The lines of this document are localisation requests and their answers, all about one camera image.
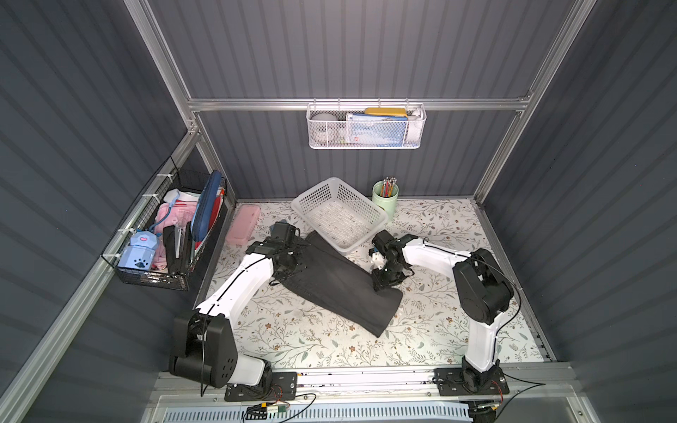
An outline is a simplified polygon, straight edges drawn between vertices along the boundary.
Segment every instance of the dark gray cloth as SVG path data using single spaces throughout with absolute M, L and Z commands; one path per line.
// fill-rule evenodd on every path
M 354 321 L 379 337 L 397 312 L 402 292 L 374 291 L 371 275 L 333 249 L 317 232 L 306 237 L 301 251 L 307 267 L 282 280 L 305 300 Z

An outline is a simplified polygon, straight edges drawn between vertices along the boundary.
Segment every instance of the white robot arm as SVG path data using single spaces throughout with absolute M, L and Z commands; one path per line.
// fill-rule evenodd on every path
M 496 335 L 512 319 L 507 312 L 514 291 L 492 256 L 477 251 L 455 251 L 427 244 L 421 238 L 406 235 L 394 239 L 387 231 L 374 237 L 372 271 L 374 289 L 400 284 L 404 270 L 420 265 L 456 281 L 463 311 L 471 318 L 468 349 L 462 362 L 465 386 L 477 393 L 500 373 L 496 360 Z
M 303 266 L 299 253 L 305 242 L 296 232 L 292 225 L 276 223 L 269 237 L 247 248 L 241 264 L 214 294 L 174 319 L 170 373 L 216 388 L 226 383 L 244 384 L 261 395 L 268 394 L 270 362 L 238 354 L 232 331 L 261 285 Z

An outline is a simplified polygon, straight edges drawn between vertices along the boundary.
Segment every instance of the vent grille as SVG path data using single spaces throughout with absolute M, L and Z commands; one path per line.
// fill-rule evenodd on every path
M 281 422 L 305 407 L 294 404 L 290 411 L 268 415 L 268 422 Z M 241 422 L 246 406 L 223 407 L 178 407 L 168 408 L 165 422 Z M 448 422 L 472 422 L 468 417 L 468 405 L 447 401 L 413 401 L 405 403 L 342 403 L 313 404 L 294 417 L 296 422 L 337 421 L 382 422 L 385 420 L 438 420 Z

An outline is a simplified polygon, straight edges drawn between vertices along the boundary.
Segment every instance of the pink pencil case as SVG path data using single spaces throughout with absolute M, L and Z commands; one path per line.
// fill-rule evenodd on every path
M 259 220 L 261 208 L 254 204 L 243 204 L 230 225 L 225 241 L 228 244 L 247 245 Z

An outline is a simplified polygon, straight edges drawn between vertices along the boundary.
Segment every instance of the white mesh basket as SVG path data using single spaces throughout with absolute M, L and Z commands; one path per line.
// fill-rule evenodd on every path
M 379 103 L 356 104 L 310 103 L 306 110 L 308 142 L 319 150 L 346 149 L 414 149 L 421 145 L 421 136 L 426 114 L 423 105 L 387 104 L 384 107 L 399 107 L 416 120 L 357 121 L 349 120 L 351 114 L 363 114 L 367 107 L 379 107 Z M 319 114 L 330 114 L 337 120 L 314 120 Z
M 381 207 L 339 178 L 329 178 L 296 197 L 292 209 L 342 254 L 374 236 L 388 221 Z

